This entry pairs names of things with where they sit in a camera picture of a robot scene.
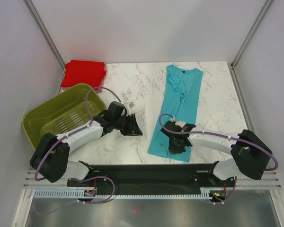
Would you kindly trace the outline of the teal t shirt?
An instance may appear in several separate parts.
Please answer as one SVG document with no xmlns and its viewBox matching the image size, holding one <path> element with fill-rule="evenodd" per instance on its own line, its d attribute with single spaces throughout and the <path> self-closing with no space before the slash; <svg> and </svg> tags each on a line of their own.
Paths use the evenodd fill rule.
<svg viewBox="0 0 284 227">
<path fill-rule="evenodd" d="M 171 114 L 178 121 L 194 124 L 196 122 L 198 100 L 203 78 L 203 72 L 197 68 L 185 70 L 169 65 L 166 67 L 166 87 L 160 114 Z M 161 125 L 156 123 L 148 154 L 189 162 L 191 148 L 185 147 L 181 154 L 169 152 L 169 138 L 161 131 Z"/>
</svg>

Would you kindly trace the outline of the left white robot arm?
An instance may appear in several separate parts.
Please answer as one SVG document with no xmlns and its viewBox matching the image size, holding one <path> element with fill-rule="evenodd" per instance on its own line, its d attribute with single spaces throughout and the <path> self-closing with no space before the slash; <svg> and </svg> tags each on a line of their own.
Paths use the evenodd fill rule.
<svg viewBox="0 0 284 227">
<path fill-rule="evenodd" d="M 61 178 L 75 178 L 84 186 L 94 182 L 91 166 L 83 161 L 70 161 L 69 155 L 91 140 L 99 139 L 113 130 L 123 136 L 142 136 L 133 102 L 122 104 L 113 101 L 107 110 L 100 112 L 82 126 L 66 133 L 53 135 L 46 133 L 40 140 L 30 160 L 35 169 L 35 180 L 51 183 Z"/>
</svg>

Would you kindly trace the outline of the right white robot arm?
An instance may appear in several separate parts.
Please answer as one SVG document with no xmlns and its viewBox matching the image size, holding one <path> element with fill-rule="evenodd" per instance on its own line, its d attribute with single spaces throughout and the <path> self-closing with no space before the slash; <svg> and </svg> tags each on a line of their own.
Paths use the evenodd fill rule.
<svg viewBox="0 0 284 227">
<path fill-rule="evenodd" d="M 185 122 L 167 121 L 161 132 L 169 138 L 171 153 L 182 153 L 186 147 L 204 147 L 226 153 L 231 156 L 225 161 L 216 161 L 207 174 L 208 183 L 220 185 L 230 177 L 244 175 L 253 180 L 260 180 L 270 160 L 278 168 L 278 162 L 272 151 L 252 131 L 241 133 L 222 133 L 204 130 Z"/>
</svg>

